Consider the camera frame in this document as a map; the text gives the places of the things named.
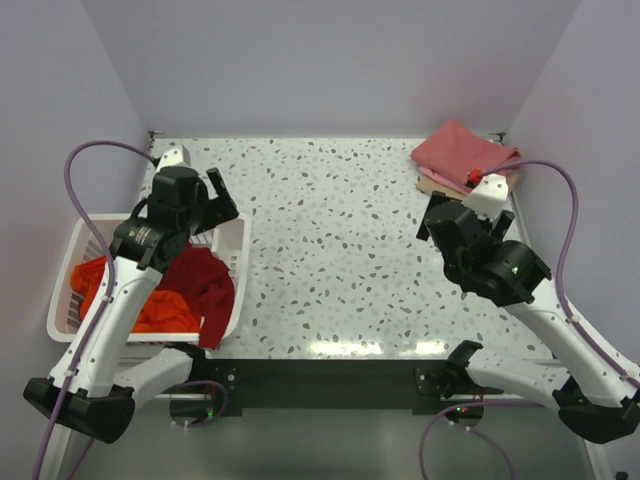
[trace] folded cloth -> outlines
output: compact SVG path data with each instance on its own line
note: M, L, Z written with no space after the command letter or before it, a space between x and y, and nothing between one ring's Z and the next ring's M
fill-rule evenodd
M456 185L452 181L444 178L438 172L434 172L430 168L420 167L420 172L425 174L427 177L429 177L434 182L438 182L440 185L445 186L447 188L450 188L451 190L454 190L454 191L456 191L458 193L461 193L463 195L466 195L471 191L471 189L469 187Z
M204 316L199 346L218 346L229 324L235 296L224 262L207 248L187 244L184 252L171 263L158 289L178 292L189 308Z
M463 187L472 170L487 170L517 160L520 152L478 137L456 120L447 120L411 152L411 158Z
M71 289L84 296L80 304L80 319L84 320L98 292L106 259L77 265L71 274ZM176 292L155 290L138 315L132 333L198 333L202 316L192 311Z
M105 257L77 265L71 288L84 296L84 319L96 296L105 268ZM187 244L156 290L149 296L134 326L134 333L197 333L201 347L215 348L227 328L235 290L229 269L207 248ZM201 317L204 323L200 326Z

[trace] white plastic basket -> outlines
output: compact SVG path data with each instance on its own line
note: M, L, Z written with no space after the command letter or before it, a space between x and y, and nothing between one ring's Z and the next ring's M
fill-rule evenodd
M109 241L116 227L126 220L126 214L90 215L98 230ZM223 338L236 328L242 310L242 301L249 273L249 246L251 217L241 213L238 218L213 230L191 237L195 247L211 248L213 254L229 267L229 275L235 287L235 300L229 324ZM58 342L71 343L80 327L78 307L82 296L71 290L71 273L76 265L102 255L96 238L82 219L78 220L69 247L64 256L47 316L47 332ZM197 333L132 333L128 342L158 344L166 342L198 343Z

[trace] purple cable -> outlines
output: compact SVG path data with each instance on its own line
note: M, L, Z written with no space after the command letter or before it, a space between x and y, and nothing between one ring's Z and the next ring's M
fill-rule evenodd
M562 244L562 250L560 250L560 256L558 257L558 265L556 267L556 293L558 295L558 299L560 301L560 305L562 306L562 310L564 311L567 318L573 317L573 312L571 311L571 307L569 306L569 300L567 300L567 296L564 291L564 264L567 259L567 253L569 253L569 246L571 245L571 240L573 239L573 234L576 230L576 223L578 221L578 189L576 188L576 184L564 168L559 165L556 165L553 162L548 162L546 160L519 160L517 162L509 163L508 165L501 165L500 167L491 168L481 173L481 176L490 175L492 173L498 173L502 170L510 170L512 168L520 167L522 165L544 165L546 167L550 167L557 171L560 175L564 177L567 184L569 185L569 190L571 191L571 220L569 221L569 229L567 230L567 236L564 239L564 243ZM600 358L602 358L611 368L613 368L619 375L627 376L627 371L624 367L622 367L618 362L615 361L613 357L611 357L604 349L598 345L598 343L589 335L589 332L585 330L585 328L580 323L571 322L575 327L578 334L582 337L582 339L589 345L593 351L595 351ZM640 381L635 378L628 377L629 383L631 383L635 388L640 389Z
M155 159L148 153L143 152L142 150L139 150L125 143L114 142L111 140L96 140L93 142L83 143L82 145L76 147L69 154L64 165L64 184L67 187L67 193L69 194L71 203L73 203L73 206L75 207L77 212L80 214L80 217L82 217L84 222L89 227L89 230L91 230L91 233L93 233L93 235L96 237L96 240L98 240L98 243L100 244L100 248L102 249L105 256L107 257L107 268L109 270L109 277L107 279L107 289L106 289L105 295L107 297L110 297L111 293L113 292L113 284L115 282L116 271L115 271L115 265L113 263L113 257L111 256L111 252L109 251L109 244L104 239L104 237L102 236L102 234L100 233L96 225L91 221L91 219L89 218L89 214L85 211L85 209L80 204L80 201L78 200L78 197L76 196L75 191L73 190L73 185L71 184L71 164L73 163L74 158L82 150L89 147L95 147L98 145L108 145L108 146L123 148L125 150L129 150L131 152L137 153L138 155L141 155L142 157L146 158L150 162L154 162ZM69 370L71 372L75 371L76 366L80 361L80 356L82 355L82 352L85 346L87 345L89 338L91 338L91 333L95 330L96 325L98 324L98 321L100 320L100 317L102 316L106 307L107 307L107 302L104 302L104 301L100 302L100 305L98 306L98 309L96 310L95 315L89 322L87 331L85 332L82 339L80 340L80 343L78 344L78 348L74 352L73 356L71 357L71 361L69 362ZM45 457L45 454L47 453L47 446L49 445L49 440L51 440L51 435L53 434L53 428L55 427L56 420L58 419L58 415L60 414L60 409L62 408L62 402L64 401L67 391L69 390L69 386L71 385L71 379L72 379L71 376L66 377L62 382L62 386L60 387L58 398L53 407L53 410L51 411L49 422L47 423L47 427L45 428L44 435L42 436L42 441L40 442L40 448L38 449L38 454L36 456L35 465L33 467L33 473L31 474L32 480L38 480L40 478L42 464L44 463L44 457Z
M429 480L429 475L427 475L427 469L426 469L426 467L424 465L424 444L425 444L425 442L427 440L427 435L429 435L429 431L433 428L433 426L436 424L436 422L438 420L440 420L447 413L452 412L456 408L473 408L473 407L538 408L538 407L540 407L540 405L538 405L537 403L531 403L531 402L520 402L518 400L515 400L515 401L513 401L513 400L503 400L503 401L495 401L495 402L470 402L470 403L462 403L460 405L453 405L453 406L447 407L444 410L442 410L441 412L437 413L433 417L433 419L431 419L431 421L427 424L427 426L425 427L424 431L422 432L422 437L420 437L420 450L418 452L418 459L420 460L420 473L422 473L422 478L424 480ZM509 468L509 478L511 480L515 480L515 478L516 478L516 470L515 470L515 467L513 466L513 462L511 461L511 459L507 455L507 452L494 439L492 439L486 433L481 432L479 430L476 430L475 428L471 428L469 430L469 432L471 432L474 435L477 435L480 438L484 439L487 443L489 443L490 445L495 447L496 450L498 450L498 452L500 452L500 454L502 455L502 458L504 458L504 461L507 464L507 467Z
M194 387L194 386L198 386L198 385L211 385L211 386L216 387L217 389L221 390L222 391L222 396L223 396L222 406L220 407L220 410L218 410L218 413L216 413L213 417L205 420L204 422L190 423L188 425L188 428L203 427L203 426L206 426L206 425L210 425L213 421L216 420L216 418L219 418L224 413L224 411L227 409L227 404L229 403L229 394L227 392L227 389L224 388L218 382L214 382L213 380L198 380L198 381L195 381L195 382L187 382L187 383L183 383L181 385L178 385L175 388ZM78 468L80 468L80 464L82 463L82 460L84 460L84 457L87 455L87 452L91 448L91 445L93 445L94 441L95 441L94 438L90 438L89 441L85 444L85 446L82 449L82 452L80 452L80 456L78 457L78 460L76 460L75 465L73 466L73 468L71 469L71 472L67 476L67 480L71 480L73 478L73 476L76 474L76 472L78 471Z

